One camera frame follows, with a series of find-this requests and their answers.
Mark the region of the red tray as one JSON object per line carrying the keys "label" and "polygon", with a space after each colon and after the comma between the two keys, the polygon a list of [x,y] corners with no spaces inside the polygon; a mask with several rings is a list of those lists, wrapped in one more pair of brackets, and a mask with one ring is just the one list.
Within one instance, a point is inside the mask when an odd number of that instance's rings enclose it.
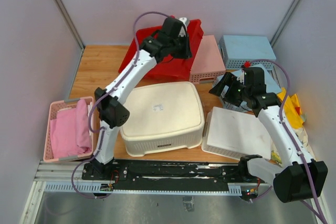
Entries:
{"label": "red tray", "polygon": [[[192,58],[190,59],[173,59],[168,56],[163,60],[162,63],[157,64],[153,69],[151,69],[145,76],[144,79],[153,80],[166,80],[166,81],[188,81],[190,78],[191,67],[196,58],[197,51],[199,49],[200,43],[202,41],[204,32],[201,28],[201,20],[193,19],[190,21],[187,32],[190,39],[190,49],[192,53]],[[149,28],[139,29],[136,32],[136,37],[141,43],[146,37],[150,36],[153,32],[161,29],[162,26],[154,26]],[[136,53],[136,45],[133,39],[124,59],[118,69],[118,73],[121,73],[128,63],[132,60]]]}

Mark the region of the pink perforated basket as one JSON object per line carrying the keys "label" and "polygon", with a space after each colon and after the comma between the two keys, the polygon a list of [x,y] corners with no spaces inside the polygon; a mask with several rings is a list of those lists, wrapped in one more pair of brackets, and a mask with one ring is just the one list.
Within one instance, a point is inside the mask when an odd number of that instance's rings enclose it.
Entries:
{"label": "pink perforated basket", "polygon": [[226,68],[215,36],[204,36],[190,71],[189,82],[193,84],[214,82],[225,71]]}

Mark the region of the blue perforated basket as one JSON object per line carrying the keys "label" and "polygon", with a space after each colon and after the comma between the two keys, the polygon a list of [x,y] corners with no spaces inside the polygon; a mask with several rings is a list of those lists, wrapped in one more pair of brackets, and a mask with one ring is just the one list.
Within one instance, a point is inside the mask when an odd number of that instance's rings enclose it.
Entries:
{"label": "blue perforated basket", "polygon": [[218,43],[219,52],[226,69],[238,70],[246,61],[253,65],[262,64],[266,70],[272,70],[276,56],[267,37],[223,35]]}
{"label": "blue perforated basket", "polygon": [[[264,71],[267,93],[279,94],[281,92],[281,88],[279,87],[277,82],[273,79],[271,74],[265,69],[265,67],[262,64],[256,64],[256,67],[260,67]],[[251,111],[251,109],[248,108],[247,103],[245,101],[243,101],[239,107],[225,102],[223,100],[224,94],[225,94],[225,90],[221,93],[219,97],[219,100],[222,103],[223,108],[233,110],[233,111],[243,112],[243,113]]]}

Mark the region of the small cream basket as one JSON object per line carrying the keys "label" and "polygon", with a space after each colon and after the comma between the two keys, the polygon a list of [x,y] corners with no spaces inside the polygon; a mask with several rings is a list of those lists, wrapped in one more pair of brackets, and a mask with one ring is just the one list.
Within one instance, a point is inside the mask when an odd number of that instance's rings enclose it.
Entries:
{"label": "small cream basket", "polygon": [[253,115],[214,107],[208,113],[202,150],[239,160],[247,155],[271,159],[271,137]]}

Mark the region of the large cream basket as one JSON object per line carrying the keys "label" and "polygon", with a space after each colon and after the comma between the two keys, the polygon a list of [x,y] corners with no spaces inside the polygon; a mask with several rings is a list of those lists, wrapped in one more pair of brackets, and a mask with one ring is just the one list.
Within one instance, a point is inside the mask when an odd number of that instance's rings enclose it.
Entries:
{"label": "large cream basket", "polygon": [[130,156],[190,149],[202,142],[203,106],[195,85],[190,82],[135,88],[124,105],[130,117],[120,134]]}

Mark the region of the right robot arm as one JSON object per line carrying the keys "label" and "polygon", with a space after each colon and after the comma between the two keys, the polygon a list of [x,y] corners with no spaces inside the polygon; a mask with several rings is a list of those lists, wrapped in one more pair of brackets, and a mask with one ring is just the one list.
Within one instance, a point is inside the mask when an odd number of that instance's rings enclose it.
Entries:
{"label": "right robot arm", "polygon": [[238,177],[244,182],[260,178],[273,187],[284,203],[317,200],[328,173],[325,162],[316,161],[303,147],[283,112],[282,101],[275,93],[267,92],[262,68],[244,68],[243,77],[240,81],[227,72],[209,93],[223,95],[223,100],[234,106],[246,102],[266,128],[282,165],[274,165],[256,154],[244,156],[238,163]]}

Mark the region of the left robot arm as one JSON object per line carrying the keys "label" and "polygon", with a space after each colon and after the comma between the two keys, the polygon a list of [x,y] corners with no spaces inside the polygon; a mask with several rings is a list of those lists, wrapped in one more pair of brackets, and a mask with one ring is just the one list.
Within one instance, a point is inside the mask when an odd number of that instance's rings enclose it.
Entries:
{"label": "left robot arm", "polygon": [[130,112],[124,103],[140,80],[167,56],[178,59],[192,57],[187,33],[189,20],[186,17],[168,16],[161,27],[150,36],[136,42],[137,51],[118,75],[104,89],[96,88],[93,110],[98,111],[100,119],[99,140],[91,164],[100,179],[112,175],[114,146],[120,127],[128,120]]}

